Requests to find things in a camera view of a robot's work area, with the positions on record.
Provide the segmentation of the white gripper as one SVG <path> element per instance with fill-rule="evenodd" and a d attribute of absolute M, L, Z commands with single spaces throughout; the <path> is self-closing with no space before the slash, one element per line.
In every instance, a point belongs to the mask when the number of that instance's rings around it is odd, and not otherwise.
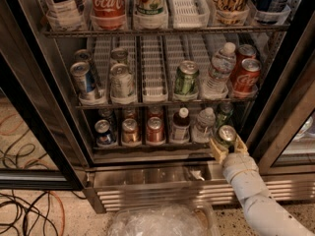
<path fill-rule="evenodd" d="M 210 150 L 216 162 L 222 164 L 223 176 L 229 184 L 256 183 L 260 178 L 258 166 L 239 136 L 234 144 L 235 153 L 228 154 L 228 149 L 214 138 L 210 138 Z"/>

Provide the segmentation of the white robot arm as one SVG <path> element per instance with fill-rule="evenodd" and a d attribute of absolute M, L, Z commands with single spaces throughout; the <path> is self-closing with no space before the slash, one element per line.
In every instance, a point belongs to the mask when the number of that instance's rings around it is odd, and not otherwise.
<path fill-rule="evenodd" d="M 236 138 L 235 152 L 209 141 L 211 154 L 239 200 L 245 220 L 259 236 L 315 236 L 272 196 L 245 143 Z"/>

